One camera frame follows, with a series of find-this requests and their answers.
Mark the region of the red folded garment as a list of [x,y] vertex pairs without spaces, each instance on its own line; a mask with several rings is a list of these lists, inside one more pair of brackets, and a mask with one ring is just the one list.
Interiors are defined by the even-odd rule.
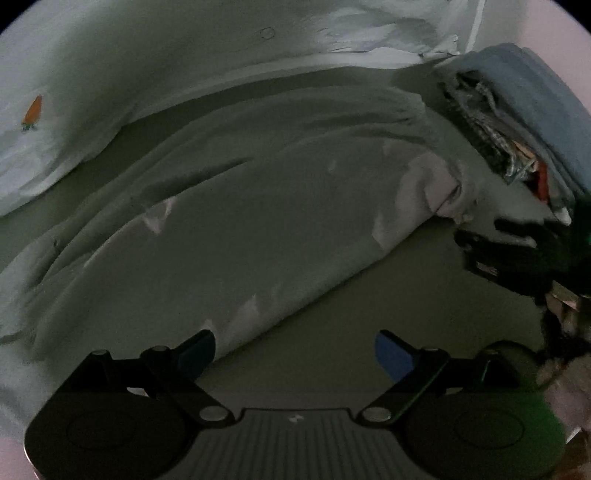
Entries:
[[549,181],[547,166],[544,162],[536,160],[525,182],[530,192],[542,203],[549,202]]

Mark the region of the folded blue denim jeans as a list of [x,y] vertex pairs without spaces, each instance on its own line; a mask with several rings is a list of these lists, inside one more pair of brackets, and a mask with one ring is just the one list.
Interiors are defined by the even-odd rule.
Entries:
[[590,113],[533,51],[500,44],[463,55],[445,79],[473,72],[496,94],[496,115],[543,161],[569,201],[590,194]]

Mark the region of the folded plaid shirt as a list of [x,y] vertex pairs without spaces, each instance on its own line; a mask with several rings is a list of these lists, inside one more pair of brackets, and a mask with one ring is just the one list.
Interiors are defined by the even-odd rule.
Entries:
[[462,132],[495,174],[512,184],[538,171],[536,153],[498,118],[498,98],[483,80],[468,72],[440,80],[439,87]]

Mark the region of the white carrot print pillow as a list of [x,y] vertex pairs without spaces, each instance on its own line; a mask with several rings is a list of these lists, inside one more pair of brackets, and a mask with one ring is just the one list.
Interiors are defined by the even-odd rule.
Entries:
[[212,91],[455,49],[463,1],[38,1],[1,35],[1,211]]

